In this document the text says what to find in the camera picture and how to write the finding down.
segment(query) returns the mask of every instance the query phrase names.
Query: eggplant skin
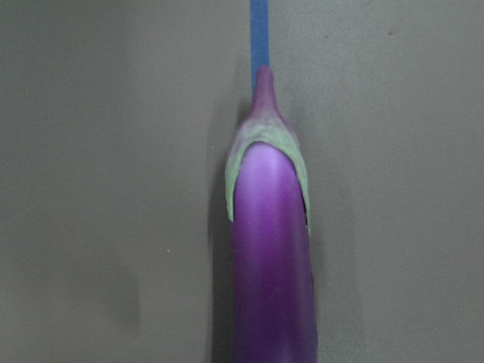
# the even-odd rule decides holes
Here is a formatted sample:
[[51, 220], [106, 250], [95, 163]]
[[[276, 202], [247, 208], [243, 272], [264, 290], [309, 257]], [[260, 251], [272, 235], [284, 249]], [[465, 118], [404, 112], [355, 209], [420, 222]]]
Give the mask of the eggplant skin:
[[247, 148], [234, 188], [234, 363], [316, 363], [303, 194], [291, 160]]

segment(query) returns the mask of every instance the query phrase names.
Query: green calyx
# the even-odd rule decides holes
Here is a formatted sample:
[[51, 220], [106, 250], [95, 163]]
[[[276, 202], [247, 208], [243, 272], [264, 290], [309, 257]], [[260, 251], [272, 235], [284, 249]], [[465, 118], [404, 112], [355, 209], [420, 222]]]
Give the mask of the green calyx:
[[309, 231], [308, 175], [296, 136], [284, 125], [278, 113], [268, 112], [246, 119], [235, 135], [225, 165], [225, 199], [228, 218], [234, 221], [234, 190], [246, 150], [255, 142], [265, 142], [284, 153], [294, 165], [306, 208], [306, 225]]

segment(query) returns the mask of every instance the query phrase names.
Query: gray background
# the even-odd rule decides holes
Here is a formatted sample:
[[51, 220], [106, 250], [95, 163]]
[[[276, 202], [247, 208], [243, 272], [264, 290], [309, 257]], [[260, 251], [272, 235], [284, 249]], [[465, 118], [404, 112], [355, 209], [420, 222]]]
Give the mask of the gray background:
[[[320, 361], [482, 362], [484, 2], [277, 1], [270, 22]], [[2, 2], [0, 42], [0, 361], [227, 362], [248, 2]]]

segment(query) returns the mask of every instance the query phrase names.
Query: eggplant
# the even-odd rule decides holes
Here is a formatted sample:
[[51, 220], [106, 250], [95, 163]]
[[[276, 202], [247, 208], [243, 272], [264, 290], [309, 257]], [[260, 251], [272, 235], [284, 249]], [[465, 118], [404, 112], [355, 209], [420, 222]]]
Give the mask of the eggplant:
[[260, 67], [225, 180], [234, 281], [234, 363], [316, 363], [307, 173]]

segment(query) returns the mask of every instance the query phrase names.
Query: blue painter's tape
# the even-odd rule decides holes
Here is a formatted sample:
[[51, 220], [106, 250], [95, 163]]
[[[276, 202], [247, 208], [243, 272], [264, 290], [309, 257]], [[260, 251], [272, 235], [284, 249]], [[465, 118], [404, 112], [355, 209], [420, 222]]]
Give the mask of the blue painter's tape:
[[250, 66], [252, 93], [260, 66], [269, 65], [268, 0], [250, 0]]

